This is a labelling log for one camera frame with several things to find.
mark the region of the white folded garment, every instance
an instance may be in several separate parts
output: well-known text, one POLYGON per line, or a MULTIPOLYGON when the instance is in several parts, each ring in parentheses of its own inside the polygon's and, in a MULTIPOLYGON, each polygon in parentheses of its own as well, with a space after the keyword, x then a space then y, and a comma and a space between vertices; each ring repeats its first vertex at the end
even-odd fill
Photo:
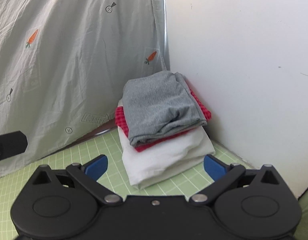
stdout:
POLYGON ((206 154, 215 153, 203 127, 158 143, 142 152, 137 152, 129 144, 120 127, 118 134, 123 148, 122 161, 129 183, 137 189, 177 175, 202 162, 206 154))

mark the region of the white fabric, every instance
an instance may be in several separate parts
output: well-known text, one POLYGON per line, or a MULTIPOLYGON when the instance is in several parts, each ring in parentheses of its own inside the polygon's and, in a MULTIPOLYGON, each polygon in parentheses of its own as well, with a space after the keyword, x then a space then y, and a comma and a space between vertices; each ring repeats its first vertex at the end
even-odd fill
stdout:
POLYGON ((164 0, 0 0, 0 135, 28 139, 0 176, 112 119, 129 79, 166 69, 164 25, 164 0))
POLYGON ((142 189, 177 175, 203 161, 206 154, 215 150, 203 127, 158 143, 142 152, 129 144, 123 130, 118 127, 123 149, 122 161, 129 183, 142 189))

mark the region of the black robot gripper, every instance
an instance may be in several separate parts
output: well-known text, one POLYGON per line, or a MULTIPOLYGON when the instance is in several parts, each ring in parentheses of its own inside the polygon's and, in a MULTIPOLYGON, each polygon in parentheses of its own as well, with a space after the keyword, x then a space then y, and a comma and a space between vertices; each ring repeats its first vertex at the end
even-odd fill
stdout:
POLYGON ((11 208, 19 240, 288 240, 301 219, 298 201, 276 169, 246 170, 212 155, 215 182, 184 196, 123 199, 97 183, 107 170, 100 155, 65 170, 40 165, 11 208))

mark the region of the green fabric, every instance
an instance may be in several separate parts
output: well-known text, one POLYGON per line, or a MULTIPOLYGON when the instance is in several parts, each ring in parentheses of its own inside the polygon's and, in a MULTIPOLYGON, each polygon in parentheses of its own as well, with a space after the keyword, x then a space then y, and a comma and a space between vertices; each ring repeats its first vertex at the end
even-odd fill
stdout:
POLYGON ((297 240, 308 240, 308 190, 300 198, 299 204, 302 208, 302 219, 296 229, 294 237, 297 240))

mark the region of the blue gripper pad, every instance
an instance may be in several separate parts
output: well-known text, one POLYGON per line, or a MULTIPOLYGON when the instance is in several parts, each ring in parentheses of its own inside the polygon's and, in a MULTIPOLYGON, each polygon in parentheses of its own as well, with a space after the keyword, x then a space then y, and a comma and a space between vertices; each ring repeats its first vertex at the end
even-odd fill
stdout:
POLYGON ((101 158, 87 163, 88 166, 85 168, 85 174, 91 177, 93 180, 98 180, 106 171, 108 167, 108 159, 105 155, 101 158))
POLYGON ((214 181, 217 181, 227 173, 227 165, 224 165, 225 166, 222 166, 211 157, 209 157, 209 155, 206 155, 204 158, 204 170, 214 181))

